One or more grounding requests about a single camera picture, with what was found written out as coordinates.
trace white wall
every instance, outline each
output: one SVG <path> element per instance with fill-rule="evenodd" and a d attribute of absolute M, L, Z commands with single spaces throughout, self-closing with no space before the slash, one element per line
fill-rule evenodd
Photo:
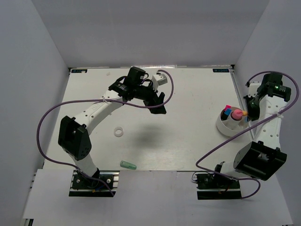
<path fill-rule="evenodd" d="M 0 222 L 16 226 L 43 162 L 36 127 L 43 113 L 61 101 L 68 69 L 30 0 L 1 2 L 0 31 Z M 55 119 L 52 114 L 44 123 L 44 149 Z"/>
<path fill-rule="evenodd" d="M 235 73 L 243 86 L 253 74 L 278 70 L 293 76 L 301 86 L 301 1 L 271 0 L 248 41 Z M 294 225 L 301 225 L 301 100 L 284 114 L 281 149 L 286 164 L 277 173 Z"/>
<path fill-rule="evenodd" d="M 269 0 L 32 0 L 68 67 L 235 64 Z"/>

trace purple cable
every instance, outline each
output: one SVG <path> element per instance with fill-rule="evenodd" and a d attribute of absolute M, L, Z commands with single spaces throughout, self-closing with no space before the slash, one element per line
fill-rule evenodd
<path fill-rule="evenodd" d="M 127 102 L 123 102 L 123 101 L 119 101 L 119 100 L 114 100 L 114 99 L 106 99 L 107 102 L 117 102 L 117 103 L 121 103 L 121 104 L 124 104 L 124 105 L 130 105 L 130 106 L 133 106 L 133 107 L 138 107 L 138 108 L 148 108 L 148 109 L 152 109 L 152 108 L 157 108 L 157 107 L 161 107 L 165 104 L 167 104 L 167 102 L 171 99 L 171 97 L 173 96 L 174 94 L 174 81 L 173 81 L 173 78 L 171 77 L 171 75 L 165 71 L 165 70 L 161 70 L 159 69 L 158 72 L 163 72 L 165 74 L 168 75 L 170 81 L 171 81 L 171 94 L 169 96 L 169 98 L 163 102 L 162 104 L 159 104 L 159 105 L 156 105 L 156 106 L 140 106 L 140 105 L 134 105 L 134 104 L 131 104 L 131 103 L 127 103 Z M 46 118 L 46 116 L 51 112 L 53 111 L 54 109 L 56 109 L 57 107 L 59 106 L 63 106 L 63 105 L 66 105 L 66 104 L 72 104 L 72 103 L 83 103 L 83 102 L 103 102 L 102 99 L 91 99 L 91 100 L 71 100 L 71 101 L 66 101 L 66 102 L 62 102 L 62 103 L 59 103 L 53 107 L 51 107 L 48 111 L 45 112 L 45 114 L 42 116 L 41 120 L 39 121 L 39 124 L 38 124 L 38 128 L 37 128 L 37 136 L 36 136 L 36 139 L 37 139 L 37 145 L 38 145 L 38 150 L 40 152 L 40 154 L 45 158 L 47 159 L 48 161 L 51 161 L 51 162 L 54 162 L 54 163 L 57 163 L 57 164 L 61 164 L 61 165 L 67 165 L 67 166 L 72 166 L 74 167 L 76 170 L 78 170 L 84 177 L 88 178 L 88 179 L 92 179 L 92 180 L 96 180 L 96 181 L 99 181 L 101 183 L 103 183 L 107 189 L 110 191 L 110 193 L 112 194 L 112 196 L 114 196 L 114 193 L 112 192 L 112 190 L 109 188 L 109 186 L 101 179 L 99 178 L 93 178 L 93 177 L 89 177 L 87 174 L 85 174 L 84 172 L 80 171 L 80 168 L 78 168 L 76 165 L 73 165 L 71 163 L 67 163 L 67 162 L 62 162 L 62 161 L 56 161 L 56 160 L 53 160 L 49 157 L 47 157 L 43 150 L 42 150 L 42 147 L 41 147 L 41 144 L 40 144 L 40 129 L 41 129 L 41 125 L 42 125 L 42 122 L 44 121 L 44 119 Z"/>
<path fill-rule="evenodd" d="M 264 71 L 264 72 L 260 72 L 260 73 L 257 73 L 256 75 L 252 76 L 252 77 L 248 80 L 248 82 L 250 82 L 250 80 L 253 79 L 253 78 L 255 78 L 256 76 L 258 76 L 258 75 L 260 75 L 260 74 L 265 74 L 265 73 L 279 73 L 279 74 L 282 74 L 282 75 L 284 75 L 285 77 L 289 78 L 289 79 L 293 82 L 293 84 L 295 85 L 295 87 L 296 87 L 296 97 L 295 97 L 295 99 L 291 102 L 290 105 L 288 105 L 288 106 L 287 106 L 286 108 L 284 108 L 283 110 L 279 111 L 277 114 L 273 114 L 273 115 L 271 115 L 270 117 L 268 117 L 268 118 L 266 118 L 266 119 L 264 119 L 264 120 L 262 120 L 262 121 L 256 123 L 255 125 L 253 125 L 253 126 L 251 126 L 251 127 L 246 128 L 245 130 L 243 130 L 243 131 L 237 133 L 236 135 L 230 137 L 228 140 L 224 141 L 223 143 L 221 143 L 220 145 L 218 145 L 217 147 L 215 147 L 214 149 L 212 149 L 211 151 L 209 151 L 207 154 L 205 154 L 202 158 L 200 158 L 200 159 L 196 162 L 196 167 L 198 167 L 198 168 L 200 168 L 200 169 L 202 169 L 202 170 L 206 170 L 206 171 L 208 171 L 208 172 L 212 172 L 212 173 L 215 173 L 215 174 L 218 174 L 218 175 L 221 175 L 221 176 L 224 176 L 224 177 L 233 179 L 233 180 L 254 180 L 254 181 L 256 181 L 256 182 L 258 183 L 258 188 L 256 189 L 256 191 L 253 192 L 252 194 L 248 195 L 248 196 L 242 197 L 242 199 L 249 198 L 249 197 L 255 195 L 255 194 L 259 191 L 259 189 L 260 189 L 260 187 L 261 187 L 261 184 L 260 184 L 260 181 L 259 181 L 259 180 L 255 179 L 255 178 L 235 178 L 235 177 L 231 177 L 231 176 L 229 176 L 229 175 L 226 175 L 226 174 L 223 174 L 223 173 L 220 173 L 220 172 L 211 170 L 211 169 L 207 169 L 207 168 L 205 168 L 205 167 L 201 167 L 201 166 L 199 166 L 198 164 L 199 164 L 201 161 L 203 161 L 206 157 L 208 157 L 209 155 L 211 155 L 213 152 L 215 152 L 217 149 L 221 148 L 222 146 L 224 146 L 225 144 L 227 144 L 227 143 L 229 143 L 230 141 L 234 140 L 235 138 L 239 137 L 240 135 L 243 135 L 244 133 L 246 133 L 246 132 L 248 132 L 248 131 L 250 131 L 250 130 L 256 128 L 257 126 L 259 126 L 259 125 L 261 125 L 261 124 L 263 124 L 263 123 L 265 123 L 265 122 L 267 122 L 267 121 L 270 121 L 270 120 L 276 118 L 279 114 L 282 114 L 283 112 L 287 111 L 288 109 L 290 109 L 290 108 L 297 102 L 297 100 L 298 100 L 298 98 L 299 98 L 299 87 L 298 87 L 297 82 L 296 82 L 291 76 L 289 76 L 288 74 L 285 74 L 285 73 L 282 73 L 282 72 L 277 72 L 277 71 Z"/>

